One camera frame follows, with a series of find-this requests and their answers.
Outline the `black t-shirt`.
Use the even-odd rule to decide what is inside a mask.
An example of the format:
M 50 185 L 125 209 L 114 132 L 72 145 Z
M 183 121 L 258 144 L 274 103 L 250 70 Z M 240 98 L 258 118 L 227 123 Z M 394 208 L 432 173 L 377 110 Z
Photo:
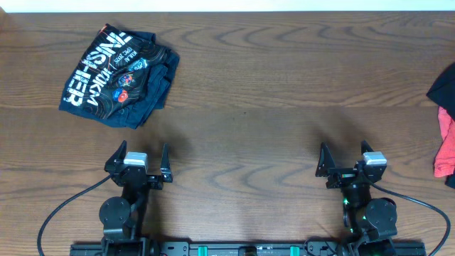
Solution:
M 455 97 L 455 64 L 449 65 L 434 81 L 427 92 L 427 97 L 439 107 L 444 108 L 454 119 Z

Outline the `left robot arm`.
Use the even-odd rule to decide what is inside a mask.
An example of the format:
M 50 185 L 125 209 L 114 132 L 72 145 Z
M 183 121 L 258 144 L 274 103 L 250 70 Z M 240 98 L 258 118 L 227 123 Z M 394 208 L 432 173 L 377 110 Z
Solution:
M 103 224 L 103 255 L 160 255 L 161 249 L 141 234 L 149 200 L 149 192 L 161 190 L 173 181 L 168 157 L 168 145 L 162 150 L 159 175 L 148 174 L 148 155 L 127 151 L 123 141 L 118 150 L 106 161 L 105 171 L 122 188 L 122 194 L 107 199 L 100 207 Z

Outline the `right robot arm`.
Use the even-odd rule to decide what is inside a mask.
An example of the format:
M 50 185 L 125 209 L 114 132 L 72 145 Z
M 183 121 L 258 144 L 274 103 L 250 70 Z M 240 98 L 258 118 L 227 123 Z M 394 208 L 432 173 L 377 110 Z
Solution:
M 387 168 L 382 152 L 361 142 L 362 159 L 353 167 L 338 168 L 328 145 L 321 143 L 316 177 L 343 195 L 343 223 L 351 236 L 337 246 L 338 255 L 395 255 L 391 237 L 397 234 L 397 206 L 389 198 L 373 198 L 370 188 Z

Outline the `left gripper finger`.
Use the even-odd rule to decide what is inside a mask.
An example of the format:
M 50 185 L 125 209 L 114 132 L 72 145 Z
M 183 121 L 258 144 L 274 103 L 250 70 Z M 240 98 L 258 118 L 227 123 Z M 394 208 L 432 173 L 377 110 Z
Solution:
M 116 150 L 111 157 L 105 162 L 104 170 L 109 174 L 115 174 L 117 167 L 123 164 L 124 158 L 127 154 L 127 141 L 124 140 L 119 148 Z
M 161 177 L 164 183 L 172 183 L 173 182 L 173 174 L 171 171 L 170 160 L 168 157 L 168 144 L 164 144 L 162 157 L 161 157 Z

